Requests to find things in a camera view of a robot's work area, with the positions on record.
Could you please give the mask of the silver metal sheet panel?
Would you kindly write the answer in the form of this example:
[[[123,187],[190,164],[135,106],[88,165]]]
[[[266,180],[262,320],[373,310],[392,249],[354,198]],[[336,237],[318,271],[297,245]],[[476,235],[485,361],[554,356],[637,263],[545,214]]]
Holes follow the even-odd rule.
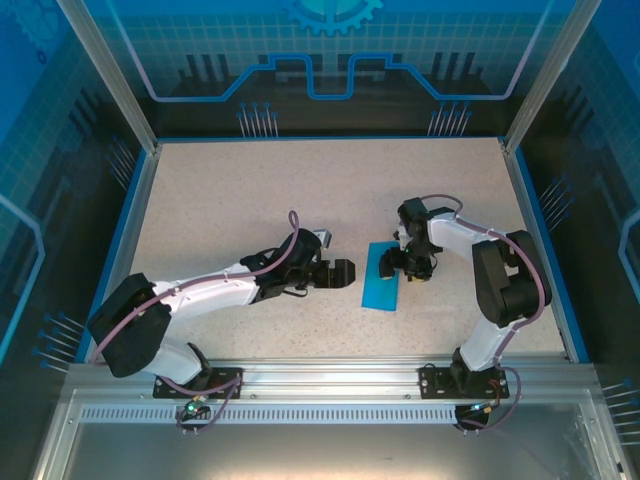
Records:
[[[85,423],[54,430],[31,480],[640,480],[583,406],[522,406],[501,427]]]

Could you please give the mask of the aluminium frame post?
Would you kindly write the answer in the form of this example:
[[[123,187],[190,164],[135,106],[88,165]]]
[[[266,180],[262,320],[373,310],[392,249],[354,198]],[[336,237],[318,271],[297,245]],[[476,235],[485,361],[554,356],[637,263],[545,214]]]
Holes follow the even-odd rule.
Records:
[[[157,138],[83,0],[56,0],[141,147],[155,155]]]
[[[572,11],[505,136],[503,152],[507,156],[515,155],[601,2],[602,0],[575,0]]]

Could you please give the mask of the blue cloth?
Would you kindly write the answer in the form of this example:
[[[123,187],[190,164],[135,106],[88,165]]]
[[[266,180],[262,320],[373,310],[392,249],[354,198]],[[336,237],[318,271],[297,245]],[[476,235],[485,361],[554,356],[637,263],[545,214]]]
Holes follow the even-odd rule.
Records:
[[[363,308],[396,311],[399,278],[394,275],[390,279],[383,279],[379,275],[379,262],[387,250],[397,246],[396,241],[369,244],[361,302]]]

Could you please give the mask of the side frame rail blue trim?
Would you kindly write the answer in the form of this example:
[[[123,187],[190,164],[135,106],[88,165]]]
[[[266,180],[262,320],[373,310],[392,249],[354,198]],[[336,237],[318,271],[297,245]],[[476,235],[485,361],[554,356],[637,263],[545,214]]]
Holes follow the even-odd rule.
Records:
[[[98,310],[103,301],[130,273],[160,155],[161,148],[158,148],[155,153],[146,151],[140,153],[107,252],[89,316]]]
[[[538,247],[542,265],[551,287],[552,300],[550,308],[554,314],[566,355],[572,363],[590,363],[591,358],[582,336],[524,156],[519,147],[516,148],[514,153],[510,152],[503,136],[498,136],[498,142],[524,223]]]

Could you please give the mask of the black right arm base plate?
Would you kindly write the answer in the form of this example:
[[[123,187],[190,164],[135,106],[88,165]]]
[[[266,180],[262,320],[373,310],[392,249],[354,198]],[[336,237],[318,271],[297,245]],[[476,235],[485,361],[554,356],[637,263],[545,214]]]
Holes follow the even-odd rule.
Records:
[[[427,363],[418,370],[418,387],[423,400],[510,397],[506,374],[495,368],[459,373],[452,366],[436,367]]]

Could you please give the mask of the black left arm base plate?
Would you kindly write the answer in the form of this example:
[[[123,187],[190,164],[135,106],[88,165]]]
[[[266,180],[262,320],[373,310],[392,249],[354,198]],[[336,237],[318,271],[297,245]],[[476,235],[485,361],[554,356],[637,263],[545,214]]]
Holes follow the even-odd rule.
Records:
[[[184,384],[183,388],[194,391],[204,391],[217,388],[217,391],[209,394],[208,398],[224,400],[232,387],[227,386],[222,389],[222,386],[226,385],[234,378],[242,379],[243,373],[244,371],[241,368],[214,367],[212,370],[203,372],[194,377],[191,381]],[[154,399],[187,399],[188,395],[177,391],[160,377],[157,377],[153,386],[152,397]]]

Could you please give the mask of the aluminium frame beam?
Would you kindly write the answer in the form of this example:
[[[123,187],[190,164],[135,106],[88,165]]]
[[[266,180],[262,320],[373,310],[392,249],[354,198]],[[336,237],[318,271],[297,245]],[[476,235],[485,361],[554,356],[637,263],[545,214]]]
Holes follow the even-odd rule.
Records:
[[[323,358],[218,359],[215,368],[244,371],[241,400],[258,402],[320,400],[420,399],[418,369],[425,364],[447,367],[448,355]],[[600,394],[595,368],[571,363],[561,354],[511,354],[501,365],[521,378],[526,403],[571,403]],[[94,402],[134,402],[151,397],[154,377],[138,373],[116,379],[106,367],[75,364],[70,367],[61,397]]]

